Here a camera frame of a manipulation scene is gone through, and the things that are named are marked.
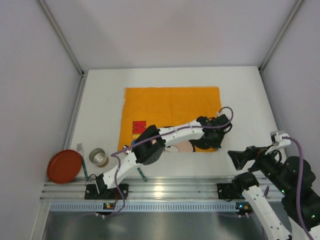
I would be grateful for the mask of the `orange cartoon mouse placemat cloth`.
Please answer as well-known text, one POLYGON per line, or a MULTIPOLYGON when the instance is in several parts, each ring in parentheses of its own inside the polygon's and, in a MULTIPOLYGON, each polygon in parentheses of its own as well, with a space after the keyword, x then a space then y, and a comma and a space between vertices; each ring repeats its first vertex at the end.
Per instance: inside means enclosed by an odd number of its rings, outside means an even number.
POLYGON ((215 117, 221 108, 217 86, 126 88, 117 149, 131 145, 151 125, 179 126, 215 117))

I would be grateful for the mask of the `spoon with green handle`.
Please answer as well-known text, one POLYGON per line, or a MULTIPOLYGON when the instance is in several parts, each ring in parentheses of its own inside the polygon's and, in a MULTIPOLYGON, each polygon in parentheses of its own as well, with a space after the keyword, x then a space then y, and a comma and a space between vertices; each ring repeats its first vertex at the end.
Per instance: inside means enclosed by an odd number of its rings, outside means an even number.
MULTIPOLYGON (((128 154, 131 153, 131 149, 129 149, 129 146, 128 146, 128 145, 124 145, 124 146, 122 147, 122 149, 124 150, 124 153, 125 153, 126 155, 128 155, 128 154)), ((138 167, 138 168, 137 168, 137 171, 139 172, 142 180, 146 183, 146 182, 148 181, 148 179, 146 178, 146 176, 144 175, 144 173, 142 172, 142 170, 138 167)))

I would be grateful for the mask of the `silver metal cup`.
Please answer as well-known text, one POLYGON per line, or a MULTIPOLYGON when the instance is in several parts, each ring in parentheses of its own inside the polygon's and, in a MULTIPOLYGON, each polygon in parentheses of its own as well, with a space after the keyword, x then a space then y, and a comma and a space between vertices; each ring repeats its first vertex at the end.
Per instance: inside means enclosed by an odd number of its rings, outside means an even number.
POLYGON ((109 158, 102 148, 93 149, 89 154, 89 160, 99 168, 103 168, 109 163, 109 158))

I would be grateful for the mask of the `fork with green handle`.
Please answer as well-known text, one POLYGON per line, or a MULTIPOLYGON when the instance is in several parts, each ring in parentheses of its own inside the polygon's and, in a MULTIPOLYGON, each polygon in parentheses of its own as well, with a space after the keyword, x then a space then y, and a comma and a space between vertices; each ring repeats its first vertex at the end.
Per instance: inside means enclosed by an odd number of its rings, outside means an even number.
POLYGON ((84 152, 83 152, 82 143, 78 143, 78 144, 76 145, 76 151, 77 151, 77 153, 78 153, 78 154, 80 155, 80 157, 81 157, 82 169, 83 169, 83 173, 84 173, 85 180, 87 181, 88 178, 89 178, 89 175, 88 175, 87 168, 86 168, 86 163, 85 163, 85 160, 84 160, 84 152))

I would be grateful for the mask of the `red round plate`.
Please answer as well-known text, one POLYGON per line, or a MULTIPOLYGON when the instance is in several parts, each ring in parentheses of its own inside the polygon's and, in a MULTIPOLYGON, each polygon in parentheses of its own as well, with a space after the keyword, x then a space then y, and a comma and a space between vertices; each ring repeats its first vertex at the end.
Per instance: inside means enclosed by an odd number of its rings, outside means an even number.
POLYGON ((71 149, 66 149, 55 154, 47 165, 47 176, 56 184, 71 182, 82 168, 81 155, 71 149))

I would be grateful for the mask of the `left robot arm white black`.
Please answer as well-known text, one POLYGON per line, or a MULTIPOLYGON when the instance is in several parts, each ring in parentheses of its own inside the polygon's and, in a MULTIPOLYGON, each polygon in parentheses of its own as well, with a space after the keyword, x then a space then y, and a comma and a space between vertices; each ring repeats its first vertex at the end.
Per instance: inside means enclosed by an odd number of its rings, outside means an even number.
POLYGON ((111 156, 117 159, 117 165, 98 175, 95 186, 99 195, 119 186, 133 170, 155 163, 168 147, 185 141, 200 141, 205 149, 219 149, 226 133, 232 128, 232 118, 225 114, 218 117, 200 116, 186 124, 172 127, 151 125, 130 146, 129 154, 121 160, 118 151, 111 156))

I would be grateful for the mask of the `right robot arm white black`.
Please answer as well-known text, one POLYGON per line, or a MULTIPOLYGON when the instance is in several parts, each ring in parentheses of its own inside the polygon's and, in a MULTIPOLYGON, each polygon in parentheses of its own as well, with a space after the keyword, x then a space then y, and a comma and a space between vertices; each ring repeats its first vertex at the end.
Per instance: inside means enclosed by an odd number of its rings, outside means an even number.
POLYGON ((279 150, 247 147, 229 150, 236 170, 252 166, 232 180, 234 190, 252 207, 269 240, 318 240, 320 196, 313 190, 316 175, 298 156, 280 162, 279 150))

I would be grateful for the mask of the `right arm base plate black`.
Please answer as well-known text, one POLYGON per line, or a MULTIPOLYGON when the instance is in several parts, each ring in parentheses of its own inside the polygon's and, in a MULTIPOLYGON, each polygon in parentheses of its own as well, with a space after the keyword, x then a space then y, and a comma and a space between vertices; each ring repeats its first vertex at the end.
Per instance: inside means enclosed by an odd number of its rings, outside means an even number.
POLYGON ((220 200, 232 201, 244 199, 241 192, 232 183, 218 183, 217 194, 220 200))

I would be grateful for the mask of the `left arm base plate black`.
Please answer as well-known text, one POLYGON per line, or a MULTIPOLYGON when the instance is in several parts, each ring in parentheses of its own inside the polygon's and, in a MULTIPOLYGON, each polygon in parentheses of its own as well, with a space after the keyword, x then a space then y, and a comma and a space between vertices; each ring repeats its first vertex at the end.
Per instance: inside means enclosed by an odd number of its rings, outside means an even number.
MULTIPOLYGON (((120 184, 120 191, 126 200, 129 193, 129 185, 128 184, 120 184)), ((122 199, 117 188, 106 189, 102 193, 98 193, 97 186, 95 184, 88 184, 85 189, 84 194, 85 200, 120 200, 122 199)))

